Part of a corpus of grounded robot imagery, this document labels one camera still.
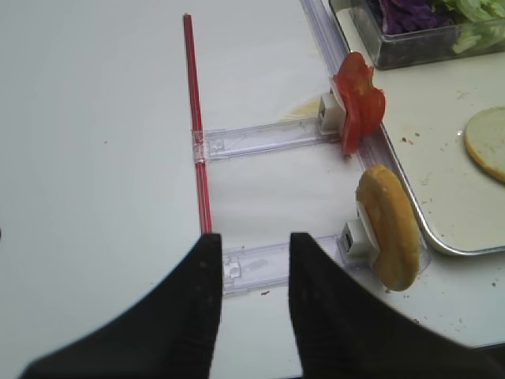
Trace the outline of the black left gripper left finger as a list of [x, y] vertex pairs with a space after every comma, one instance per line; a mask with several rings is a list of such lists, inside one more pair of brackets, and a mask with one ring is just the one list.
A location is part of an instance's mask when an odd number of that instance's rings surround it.
[[36, 359], [21, 376], [207, 378], [222, 299], [222, 239], [204, 234], [137, 304], [88, 336]]

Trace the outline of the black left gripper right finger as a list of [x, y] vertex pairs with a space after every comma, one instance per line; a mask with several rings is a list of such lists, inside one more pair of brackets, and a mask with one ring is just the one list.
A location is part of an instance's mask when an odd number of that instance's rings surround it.
[[290, 236], [289, 308], [304, 378], [502, 378], [504, 349], [471, 349], [367, 292], [308, 233]]

